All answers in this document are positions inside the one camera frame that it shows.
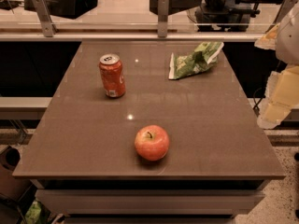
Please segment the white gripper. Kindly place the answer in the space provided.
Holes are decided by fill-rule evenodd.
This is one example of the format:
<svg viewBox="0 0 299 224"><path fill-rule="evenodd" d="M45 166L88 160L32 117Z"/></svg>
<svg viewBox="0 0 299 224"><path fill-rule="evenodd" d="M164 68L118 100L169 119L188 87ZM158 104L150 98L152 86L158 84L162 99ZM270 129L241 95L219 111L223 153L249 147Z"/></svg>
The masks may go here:
<svg viewBox="0 0 299 224"><path fill-rule="evenodd" d="M299 11L292 8L254 46L276 50L279 60L299 64ZM282 72L273 71L268 78L265 98L261 102L257 124L262 129L274 129L299 104L299 66L288 66Z"/></svg>

